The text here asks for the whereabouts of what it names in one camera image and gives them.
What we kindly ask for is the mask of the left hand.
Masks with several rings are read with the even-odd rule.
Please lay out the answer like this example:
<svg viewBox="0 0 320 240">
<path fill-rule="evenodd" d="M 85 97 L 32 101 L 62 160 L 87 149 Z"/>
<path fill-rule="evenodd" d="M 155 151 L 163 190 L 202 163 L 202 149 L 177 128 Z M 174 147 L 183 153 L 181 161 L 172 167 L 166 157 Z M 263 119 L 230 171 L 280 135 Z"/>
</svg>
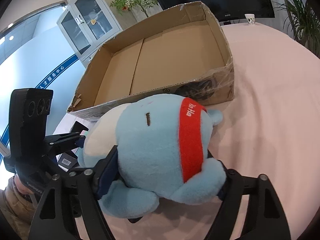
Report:
<svg viewBox="0 0 320 240">
<path fill-rule="evenodd" d="M 15 174 L 14 176 L 14 182 L 15 182 L 15 185 L 16 185 L 16 188 L 17 190 L 19 191 L 20 194 L 22 195 L 30 195 L 30 194 L 33 194 L 33 192 L 27 188 L 26 186 L 24 186 L 22 184 L 22 182 L 20 181 L 20 178 L 18 176 L 18 174 Z"/>
</svg>

